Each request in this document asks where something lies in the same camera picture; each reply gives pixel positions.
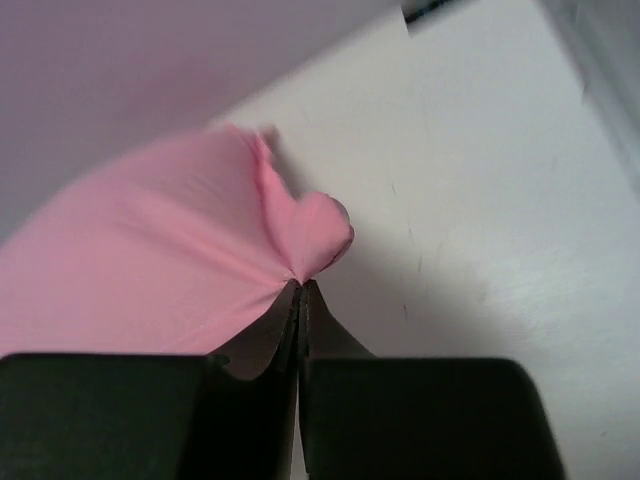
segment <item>white table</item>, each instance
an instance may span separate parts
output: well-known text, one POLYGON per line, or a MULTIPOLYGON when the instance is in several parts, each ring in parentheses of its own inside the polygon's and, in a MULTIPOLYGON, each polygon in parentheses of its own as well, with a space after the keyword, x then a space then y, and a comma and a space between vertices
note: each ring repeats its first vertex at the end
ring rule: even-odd
MULTIPOLYGON (((640 206, 539 7, 399 10, 225 118, 274 122, 357 239, 320 277, 380 355, 515 358, 573 479, 640 472, 640 206)), ((302 478, 296 449, 292 478, 302 478)))

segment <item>pink cloth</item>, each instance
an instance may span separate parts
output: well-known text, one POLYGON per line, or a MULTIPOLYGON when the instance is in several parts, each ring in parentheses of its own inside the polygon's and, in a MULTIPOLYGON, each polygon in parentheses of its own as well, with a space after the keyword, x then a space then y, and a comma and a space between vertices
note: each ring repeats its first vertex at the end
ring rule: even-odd
POLYGON ((352 239, 333 199, 291 198, 259 135, 158 141, 62 191, 0 250, 0 357, 210 352, 352 239))

